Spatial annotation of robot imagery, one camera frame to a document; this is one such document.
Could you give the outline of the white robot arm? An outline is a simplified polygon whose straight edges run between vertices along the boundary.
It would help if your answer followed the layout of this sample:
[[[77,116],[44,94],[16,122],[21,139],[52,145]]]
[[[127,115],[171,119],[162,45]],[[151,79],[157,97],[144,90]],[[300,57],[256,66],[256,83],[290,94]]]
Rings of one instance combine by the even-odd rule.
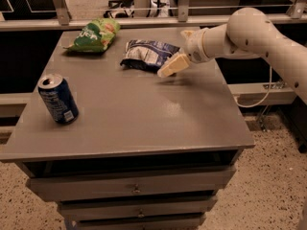
[[[157,74],[166,78],[215,58],[262,58],[307,103],[307,47],[280,33],[255,8],[242,8],[214,28],[183,31],[184,46]]]

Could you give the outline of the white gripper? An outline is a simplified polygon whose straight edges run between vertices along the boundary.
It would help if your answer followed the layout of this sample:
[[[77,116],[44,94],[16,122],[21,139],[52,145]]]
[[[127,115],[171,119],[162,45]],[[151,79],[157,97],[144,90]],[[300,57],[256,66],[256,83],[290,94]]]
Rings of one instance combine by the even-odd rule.
[[[157,75],[161,78],[169,77],[174,73],[188,68],[190,60],[194,63],[207,62],[208,56],[203,49],[202,43],[205,32],[206,28],[195,31],[181,31],[180,34],[185,39],[183,49],[187,56],[182,53],[175,53],[172,57],[168,58],[163,66],[157,71]]]

